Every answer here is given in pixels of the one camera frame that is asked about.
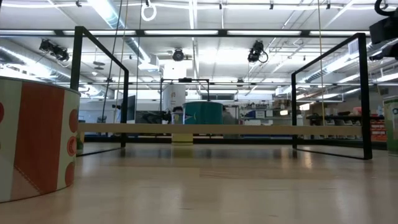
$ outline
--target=duct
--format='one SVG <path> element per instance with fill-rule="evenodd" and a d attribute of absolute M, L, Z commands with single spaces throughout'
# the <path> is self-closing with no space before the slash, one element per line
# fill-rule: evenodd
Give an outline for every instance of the duct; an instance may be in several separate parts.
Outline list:
<path fill-rule="evenodd" d="M 110 0 L 88 0 L 93 9 L 104 19 L 112 29 L 128 29 L 124 18 L 116 11 L 114 3 Z M 123 37 L 127 46 L 139 57 L 141 63 L 149 63 L 150 58 L 132 37 Z"/>
<path fill-rule="evenodd" d="M 13 63 L 13 67 L 19 67 L 27 65 L 31 73 L 35 74 L 37 78 L 43 80 L 51 80 L 57 84 L 57 82 L 68 82 L 70 80 L 71 70 L 64 68 L 56 62 L 43 57 L 31 50 L 21 47 L 18 44 L 11 42 L 10 40 L 0 39 L 0 50 L 3 54 L 7 54 L 9 57 L 18 58 L 21 63 Z M 83 82 L 92 82 L 91 79 L 80 76 L 80 80 Z M 98 91 L 105 91 L 105 87 L 91 87 Z M 109 97 L 113 97 L 113 91 L 110 92 Z"/>

